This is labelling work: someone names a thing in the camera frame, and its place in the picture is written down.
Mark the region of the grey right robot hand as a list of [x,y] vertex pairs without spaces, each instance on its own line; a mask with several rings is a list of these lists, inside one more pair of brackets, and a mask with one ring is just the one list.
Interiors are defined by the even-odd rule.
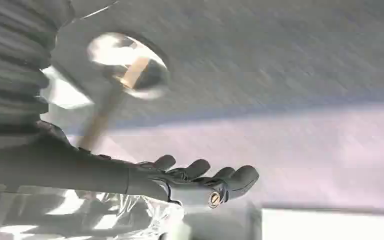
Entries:
[[225,167],[206,177],[210,165],[204,159],[179,168],[175,162],[171,155],[132,163],[93,154],[74,147],[60,128],[43,121],[0,125],[0,185],[9,192],[22,187],[72,189],[216,208],[245,195],[259,179],[250,165]]

